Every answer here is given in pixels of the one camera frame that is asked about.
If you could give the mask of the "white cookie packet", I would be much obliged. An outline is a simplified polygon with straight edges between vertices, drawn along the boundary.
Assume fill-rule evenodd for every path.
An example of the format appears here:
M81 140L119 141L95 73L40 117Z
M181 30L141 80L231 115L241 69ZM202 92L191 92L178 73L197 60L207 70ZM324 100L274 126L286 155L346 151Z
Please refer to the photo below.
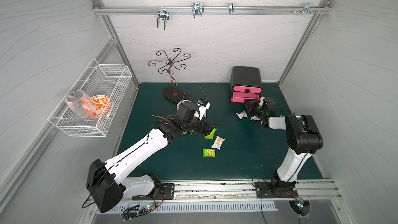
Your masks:
M247 118L248 115L245 111L242 111L241 113L236 113L237 117L242 120L243 118Z
M251 119L250 120L256 120L256 121L259 121L260 120L260 118L258 117L258 116L251 116Z
M225 139L216 136L213 145L211 146L212 149L217 149L217 150L221 150L221 146L223 144L223 142L225 141Z

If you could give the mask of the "pink drawer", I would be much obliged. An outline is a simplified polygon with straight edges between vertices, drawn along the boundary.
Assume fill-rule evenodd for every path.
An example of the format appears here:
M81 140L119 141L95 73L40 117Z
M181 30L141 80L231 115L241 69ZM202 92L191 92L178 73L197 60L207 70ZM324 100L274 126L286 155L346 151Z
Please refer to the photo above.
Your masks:
M232 89L234 92L242 92L242 93L259 94L262 92L261 87L234 86Z
M259 100L260 97L256 93L233 92L231 101L234 103L243 103L245 100Z

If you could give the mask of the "pink top drawer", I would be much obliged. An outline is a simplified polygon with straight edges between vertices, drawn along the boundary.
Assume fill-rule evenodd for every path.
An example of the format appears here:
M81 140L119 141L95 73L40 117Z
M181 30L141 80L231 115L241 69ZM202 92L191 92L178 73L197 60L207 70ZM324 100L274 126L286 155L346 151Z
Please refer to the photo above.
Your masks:
M262 92L261 87L234 86L232 89L234 92L242 92L242 93L259 94Z

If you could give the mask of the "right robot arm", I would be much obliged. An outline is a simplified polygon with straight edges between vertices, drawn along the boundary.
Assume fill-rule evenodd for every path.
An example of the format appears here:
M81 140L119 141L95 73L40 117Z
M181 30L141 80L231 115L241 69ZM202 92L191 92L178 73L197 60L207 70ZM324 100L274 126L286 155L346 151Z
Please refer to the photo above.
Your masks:
M265 128L286 132L289 149L272 178L270 188L293 188L305 162L323 147L323 139L313 116L278 116L275 114L275 101L246 99L244 105Z

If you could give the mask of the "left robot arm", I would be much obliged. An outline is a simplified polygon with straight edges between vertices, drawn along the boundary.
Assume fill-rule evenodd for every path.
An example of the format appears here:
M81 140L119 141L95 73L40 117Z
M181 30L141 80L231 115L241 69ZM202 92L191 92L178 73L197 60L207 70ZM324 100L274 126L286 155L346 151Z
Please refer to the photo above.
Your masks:
M177 112L153 124L148 134L130 148L105 162L100 159L92 162L86 188L98 210L105 213L125 198L155 200L161 192L161 182L153 174L131 179L128 176L153 154L180 139L183 133L210 135L216 127L215 122L206 120L210 106L205 99L197 103L181 101Z

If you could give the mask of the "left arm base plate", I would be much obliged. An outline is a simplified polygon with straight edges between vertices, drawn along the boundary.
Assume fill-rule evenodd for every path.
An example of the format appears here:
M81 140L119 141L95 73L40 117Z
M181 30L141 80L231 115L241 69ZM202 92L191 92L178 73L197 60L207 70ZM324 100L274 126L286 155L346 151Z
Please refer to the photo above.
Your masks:
M174 183L161 183L155 185L153 190L146 196L133 196L132 200L173 200L174 199Z

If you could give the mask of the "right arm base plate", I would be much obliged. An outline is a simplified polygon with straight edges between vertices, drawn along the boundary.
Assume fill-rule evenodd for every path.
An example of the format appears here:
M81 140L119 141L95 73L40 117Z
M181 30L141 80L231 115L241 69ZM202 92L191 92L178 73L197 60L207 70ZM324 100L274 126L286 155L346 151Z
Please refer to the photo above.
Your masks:
M296 182L285 183L281 181L273 183L267 181L256 181L253 183L253 186L255 187L256 197L259 199L295 199L299 197L295 184Z

